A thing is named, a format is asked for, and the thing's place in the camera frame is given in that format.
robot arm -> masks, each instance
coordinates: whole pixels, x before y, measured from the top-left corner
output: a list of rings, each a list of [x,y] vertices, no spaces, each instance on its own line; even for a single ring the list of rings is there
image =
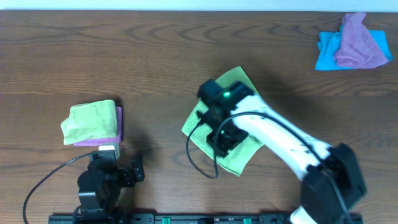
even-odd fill
[[[227,156],[229,150],[251,135],[275,152],[302,181],[301,206],[290,216],[293,224],[335,223],[344,214],[341,203],[349,209],[366,193],[352,149],[344,144],[333,148],[309,136],[244,84],[236,82],[223,89],[214,80],[208,80],[200,87],[198,97],[209,107],[201,119],[213,129],[207,143],[217,156]],[[236,116],[249,111],[267,116]],[[236,117],[220,127],[232,116]],[[316,155],[299,138],[311,145]]]

folded towel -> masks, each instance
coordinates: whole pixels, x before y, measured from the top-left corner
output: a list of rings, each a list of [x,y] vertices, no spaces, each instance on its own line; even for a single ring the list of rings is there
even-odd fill
[[[105,143],[120,143],[122,141],[122,108],[116,107],[116,117],[118,119],[118,135],[115,138],[89,139],[76,142],[74,146],[100,146]]]
[[[63,143],[87,139],[115,138],[118,134],[116,107],[113,100],[72,106],[69,117],[61,123]]]
[[[340,49],[334,55],[337,66],[376,68],[388,62],[368,29],[362,25],[366,13],[347,13],[343,18]]]
[[[392,60],[393,56],[388,48],[387,39],[384,31],[369,30],[373,39],[380,47],[383,54],[388,60]],[[342,70],[342,69],[353,69],[349,67],[339,67],[336,61],[333,60],[333,55],[340,48],[341,32],[320,32],[320,41],[318,42],[318,48],[320,51],[317,64],[315,65],[316,70]]]
[[[223,88],[229,86],[235,81],[243,82],[249,88],[254,90],[255,93],[257,93],[254,85],[251,83],[249,77],[245,74],[241,67],[236,67],[226,72],[216,80],[217,84]],[[208,107],[204,104],[204,102],[199,101],[183,125],[182,132],[188,136],[192,129],[199,122],[196,111],[201,111],[204,113],[207,111],[207,109]],[[211,132],[212,129],[207,124],[204,124],[196,129],[191,136],[191,140],[210,158],[213,158],[213,148],[206,143],[206,137]],[[229,154],[225,158],[217,157],[217,163],[228,172],[240,176],[245,165],[262,145],[263,143],[258,142],[256,139],[249,136],[233,150],[230,150]]]

wooden table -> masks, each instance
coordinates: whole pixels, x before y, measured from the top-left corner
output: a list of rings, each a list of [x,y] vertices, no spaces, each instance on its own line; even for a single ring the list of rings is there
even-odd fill
[[[181,127],[199,85],[243,66],[263,98],[318,139],[349,144],[369,193],[353,211],[366,223],[398,222],[398,63],[373,70],[314,71],[321,30],[343,13],[0,12],[0,223],[22,223],[29,190],[52,169],[95,147],[63,145],[60,123],[82,102],[124,108],[123,161],[144,152],[146,179],[125,189],[124,208],[159,213],[293,210],[300,182],[263,147],[241,177],[208,180],[185,155]],[[369,14],[398,57],[398,14]],[[212,171],[204,153],[192,156]],[[33,194],[31,223],[79,205],[82,159]]]

blue cloth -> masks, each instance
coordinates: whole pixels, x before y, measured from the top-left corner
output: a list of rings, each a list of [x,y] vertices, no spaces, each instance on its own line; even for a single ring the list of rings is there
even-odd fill
[[[339,67],[336,65],[336,61],[333,60],[333,56],[336,51],[340,48],[341,42],[341,30],[343,26],[341,26],[340,32],[320,32],[318,42],[319,48],[319,57],[317,64],[315,65],[315,70],[343,70],[343,69],[353,69],[348,67]],[[384,53],[388,61],[391,61],[393,58],[387,44],[386,34],[384,31],[380,30],[369,30],[373,39],[376,41],[381,51]]]

wood grain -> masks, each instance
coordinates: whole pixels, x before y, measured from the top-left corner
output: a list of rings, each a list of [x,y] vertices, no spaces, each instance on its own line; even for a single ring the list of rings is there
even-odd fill
[[[124,108],[126,158],[144,152],[146,180],[120,206],[159,213],[293,210],[300,183],[261,149],[241,177],[207,180],[190,166],[181,127],[209,78],[243,66],[264,99],[298,127],[357,153],[369,193],[353,210],[366,223],[398,222],[398,63],[374,70],[314,71],[321,30],[343,13],[0,12],[0,223],[22,223],[29,190],[59,164],[94,147],[62,144],[72,105],[115,99]],[[398,14],[369,14],[398,55]],[[192,149],[211,172],[211,161]],[[43,184],[31,223],[78,205],[82,159]]]

